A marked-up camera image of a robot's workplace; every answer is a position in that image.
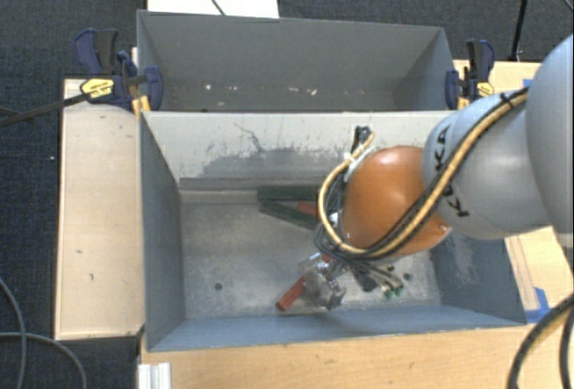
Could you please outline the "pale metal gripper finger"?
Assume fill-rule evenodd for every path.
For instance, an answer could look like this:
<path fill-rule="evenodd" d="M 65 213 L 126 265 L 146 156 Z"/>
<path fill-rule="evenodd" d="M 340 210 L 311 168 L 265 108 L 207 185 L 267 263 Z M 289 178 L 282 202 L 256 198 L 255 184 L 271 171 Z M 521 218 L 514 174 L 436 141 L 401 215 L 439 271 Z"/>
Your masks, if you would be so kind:
<path fill-rule="evenodd" d="M 323 287 L 323 306 L 327 310 L 338 308 L 345 294 L 346 288 L 339 283 L 337 278 L 331 274 L 326 274 Z"/>
<path fill-rule="evenodd" d="M 316 303 L 323 301 L 323 288 L 326 282 L 325 266 L 322 255 L 311 255 L 299 263 L 305 289 Z"/>

